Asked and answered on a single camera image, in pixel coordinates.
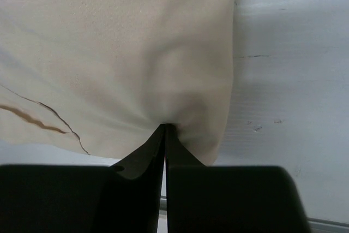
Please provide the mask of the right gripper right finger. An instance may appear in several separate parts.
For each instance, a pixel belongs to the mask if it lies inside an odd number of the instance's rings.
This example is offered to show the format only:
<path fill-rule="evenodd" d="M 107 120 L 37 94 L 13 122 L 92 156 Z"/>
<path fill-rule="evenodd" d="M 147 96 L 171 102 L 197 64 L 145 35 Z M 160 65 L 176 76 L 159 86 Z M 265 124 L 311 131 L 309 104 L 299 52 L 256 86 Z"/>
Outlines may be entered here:
<path fill-rule="evenodd" d="M 165 125 L 165 159 L 166 170 L 175 166 L 200 166 L 205 165 L 200 162 L 178 138 L 178 132 L 174 125 Z"/>

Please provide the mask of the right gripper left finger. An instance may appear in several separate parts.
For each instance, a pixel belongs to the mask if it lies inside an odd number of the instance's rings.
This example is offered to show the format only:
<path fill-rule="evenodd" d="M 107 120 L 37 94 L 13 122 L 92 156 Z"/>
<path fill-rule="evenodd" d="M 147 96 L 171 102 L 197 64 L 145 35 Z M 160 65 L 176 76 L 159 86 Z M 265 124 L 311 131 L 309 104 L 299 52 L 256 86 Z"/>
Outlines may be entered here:
<path fill-rule="evenodd" d="M 165 125 L 161 124 L 143 145 L 110 168 L 128 180 L 162 178 L 165 158 L 164 135 Z"/>

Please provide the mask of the beige trousers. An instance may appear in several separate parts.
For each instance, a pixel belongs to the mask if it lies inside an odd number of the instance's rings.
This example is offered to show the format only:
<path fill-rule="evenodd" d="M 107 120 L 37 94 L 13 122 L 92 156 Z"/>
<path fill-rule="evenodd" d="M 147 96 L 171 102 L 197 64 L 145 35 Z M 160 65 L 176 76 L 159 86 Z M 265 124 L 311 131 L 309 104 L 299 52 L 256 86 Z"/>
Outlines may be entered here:
<path fill-rule="evenodd" d="M 161 124 L 216 160 L 234 0 L 1 0 L 1 139 L 123 158 Z"/>

